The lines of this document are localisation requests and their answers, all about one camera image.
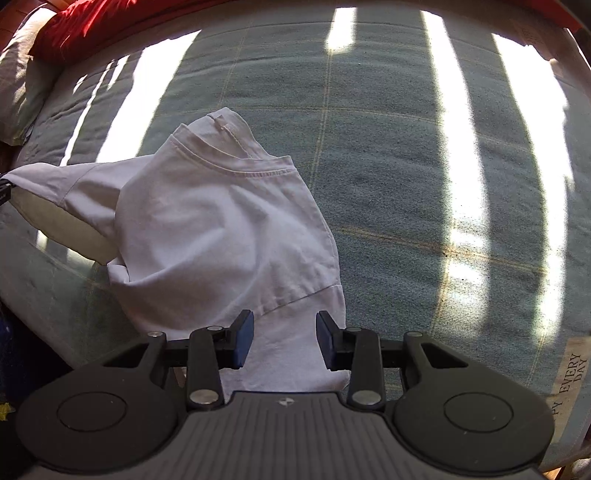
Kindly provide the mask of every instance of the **fabric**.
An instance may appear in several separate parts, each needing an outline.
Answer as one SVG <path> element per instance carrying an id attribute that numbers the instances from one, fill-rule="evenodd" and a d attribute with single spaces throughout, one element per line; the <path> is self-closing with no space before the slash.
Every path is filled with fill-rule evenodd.
<path id="1" fill-rule="evenodd" d="M 326 369 L 315 327 L 321 309 L 345 325 L 335 240 L 291 158 L 269 155 L 230 109 L 181 125 L 154 155 L 36 163 L 3 178 L 20 187 L 16 198 L 26 190 L 55 206 L 57 221 L 49 209 L 37 217 L 41 231 L 63 210 L 75 217 L 63 245 L 76 247 L 80 220 L 112 243 L 111 286 L 140 331 L 188 338 L 252 310 L 256 341 L 245 368 L 222 375 L 228 395 L 345 386 L 346 373 Z M 16 202 L 25 218 L 35 215 L 27 206 Z"/>
<path id="2" fill-rule="evenodd" d="M 590 375 L 578 395 L 553 395 L 563 359 L 588 358 L 589 68 L 564 30 L 494 0 L 339 12 L 335 25 L 331 1 L 240 0 L 133 35 L 64 71 L 16 165 L 151 155 L 228 105 L 312 192 L 339 249 L 348 326 L 428 331 L 563 403 L 543 467 L 559 464 L 591 422 Z M 481 214 L 465 210 L 479 222 L 468 231 L 464 192 Z M 0 296 L 71 365 L 137 334 L 106 267 L 9 203 L 0 245 Z M 397 371 L 385 378 L 399 397 Z"/>
<path id="3" fill-rule="evenodd" d="M 23 145 L 61 68 L 29 55 L 37 33 L 56 13 L 43 6 L 23 21 L 0 53 L 0 141 Z"/>
<path id="4" fill-rule="evenodd" d="M 582 25 L 572 17 L 556 0 L 508 0 L 517 5 L 531 8 L 544 15 L 559 27 L 568 28 L 573 33 Z"/>
<path id="5" fill-rule="evenodd" d="M 29 54 L 71 65 L 134 33 L 227 1 L 78 0 L 47 23 Z"/>

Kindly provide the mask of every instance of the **pillow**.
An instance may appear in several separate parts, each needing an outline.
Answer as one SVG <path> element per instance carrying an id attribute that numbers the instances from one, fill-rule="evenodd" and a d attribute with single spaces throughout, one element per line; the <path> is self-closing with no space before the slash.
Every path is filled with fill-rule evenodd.
<path id="1" fill-rule="evenodd" d="M 134 33 L 228 1 L 77 0 L 39 32 L 30 54 L 71 65 Z"/>
<path id="2" fill-rule="evenodd" d="M 34 60 L 28 52 L 37 33 L 56 13 L 33 10 L 0 54 L 0 141 L 23 145 L 61 69 Z"/>

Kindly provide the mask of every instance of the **yellow object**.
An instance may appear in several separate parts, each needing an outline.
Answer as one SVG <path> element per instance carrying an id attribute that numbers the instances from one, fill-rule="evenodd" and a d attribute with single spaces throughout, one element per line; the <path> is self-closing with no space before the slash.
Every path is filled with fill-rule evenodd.
<path id="1" fill-rule="evenodd" d="M 0 404 L 0 421 L 6 420 L 6 415 L 12 413 L 14 408 L 10 406 L 10 403 L 2 403 Z"/>

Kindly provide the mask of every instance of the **red pillow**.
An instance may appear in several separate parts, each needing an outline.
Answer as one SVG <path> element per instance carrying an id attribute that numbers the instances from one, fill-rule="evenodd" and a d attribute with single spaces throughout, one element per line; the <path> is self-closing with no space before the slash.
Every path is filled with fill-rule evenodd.
<path id="1" fill-rule="evenodd" d="M 29 54 L 71 65 L 147 28 L 230 0 L 77 0 L 40 30 Z"/>

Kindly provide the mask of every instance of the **tag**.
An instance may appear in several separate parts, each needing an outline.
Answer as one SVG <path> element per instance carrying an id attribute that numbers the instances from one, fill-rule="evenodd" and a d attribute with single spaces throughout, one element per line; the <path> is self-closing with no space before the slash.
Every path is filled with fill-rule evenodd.
<path id="1" fill-rule="evenodd" d="M 591 336 L 569 338 L 552 393 L 546 398 L 546 403 L 554 416 L 552 443 L 560 440 L 569 422 L 574 403 L 589 369 L 590 357 Z"/>

